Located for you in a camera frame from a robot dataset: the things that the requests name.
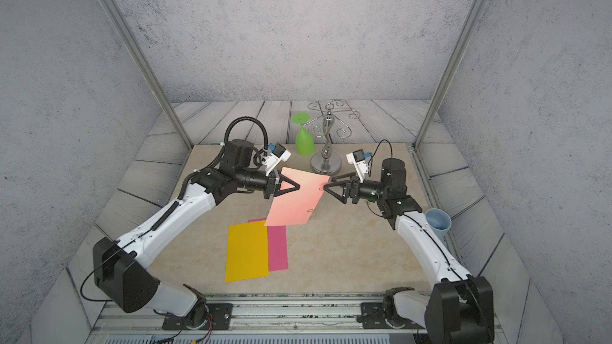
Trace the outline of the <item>salmon pink paper sheet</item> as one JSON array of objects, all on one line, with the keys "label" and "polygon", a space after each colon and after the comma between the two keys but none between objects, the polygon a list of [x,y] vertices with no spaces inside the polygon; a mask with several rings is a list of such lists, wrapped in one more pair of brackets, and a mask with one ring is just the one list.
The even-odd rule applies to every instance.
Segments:
[{"label": "salmon pink paper sheet", "polygon": [[266,218],[268,226],[295,226],[308,222],[324,193],[324,185],[330,177],[284,167],[281,173],[301,185],[301,189],[281,197],[275,197]]}]

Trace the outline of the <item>magenta paper sheet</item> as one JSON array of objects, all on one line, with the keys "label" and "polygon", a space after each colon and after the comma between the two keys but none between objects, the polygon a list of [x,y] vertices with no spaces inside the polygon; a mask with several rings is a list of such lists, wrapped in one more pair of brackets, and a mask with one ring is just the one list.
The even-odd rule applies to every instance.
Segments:
[{"label": "magenta paper sheet", "polygon": [[246,224],[249,248],[249,278],[288,269],[285,226],[268,226],[263,220]]}]

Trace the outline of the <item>yellow paper sheet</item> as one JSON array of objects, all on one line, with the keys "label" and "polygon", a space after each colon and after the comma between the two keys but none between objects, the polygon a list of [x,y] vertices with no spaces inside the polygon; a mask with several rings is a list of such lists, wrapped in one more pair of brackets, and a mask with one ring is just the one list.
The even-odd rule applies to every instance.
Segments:
[{"label": "yellow paper sheet", "polygon": [[230,226],[226,252],[226,283],[268,275],[268,229],[264,221]]}]

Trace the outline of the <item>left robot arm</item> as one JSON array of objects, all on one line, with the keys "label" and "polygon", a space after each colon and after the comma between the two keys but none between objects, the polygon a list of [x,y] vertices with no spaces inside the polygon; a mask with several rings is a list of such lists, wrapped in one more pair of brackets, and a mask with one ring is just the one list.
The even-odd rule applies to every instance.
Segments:
[{"label": "left robot arm", "polygon": [[280,143],[260,151],[245,140],[224,143],[212,165],[186,176],[178,196],[151,218],[116,240],[103,238],[94,245],[95,285],[125,313],[148,308],[179,318],[205,317],[203,294],[164,283],[148,267],[183,230],[232,194],[261,191],[269,199],[299,190],[298,183],[277,171],[290,156]]}]

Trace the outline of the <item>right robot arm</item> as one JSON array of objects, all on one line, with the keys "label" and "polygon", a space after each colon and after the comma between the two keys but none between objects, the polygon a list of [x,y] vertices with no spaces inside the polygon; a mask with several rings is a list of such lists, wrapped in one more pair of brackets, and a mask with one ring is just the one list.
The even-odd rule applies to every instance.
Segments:
[{"label": "right robot arm", "polygon": [[405,163],[384,159],[380,180],[371,181],[370,153],[353,151],[347,161],[354,172],[332,178],[324,191],[344,204],[374,202],[378,215],[409,245],[432,287],[429,296],[413,288],[392,288],[385,292],[381,307],[363,312],[359,322],[422,328],[432,343],[494,342],[492,286],[459,264],[436,235],[422,207],[407,192]]}]

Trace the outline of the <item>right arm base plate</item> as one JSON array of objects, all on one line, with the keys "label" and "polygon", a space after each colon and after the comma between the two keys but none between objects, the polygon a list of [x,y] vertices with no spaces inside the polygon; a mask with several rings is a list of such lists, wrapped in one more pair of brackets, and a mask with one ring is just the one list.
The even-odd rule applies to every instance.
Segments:
[{"label": "right arm base plate", "polygon": [[423,327],[409,319],[388,317],[382,302],[361,303],[360,314],[356,317],[356,321],[365,330],[423,330]]}]

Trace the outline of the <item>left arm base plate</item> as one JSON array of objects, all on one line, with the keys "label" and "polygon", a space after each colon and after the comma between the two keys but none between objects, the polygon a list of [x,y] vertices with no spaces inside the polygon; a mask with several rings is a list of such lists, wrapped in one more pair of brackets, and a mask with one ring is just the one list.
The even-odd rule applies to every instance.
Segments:
[{"label": "left arm base plate", "polygon": [[228,331],[234,304],[197,304],[186,317],[168,315],[161,329],[163,331]]}]

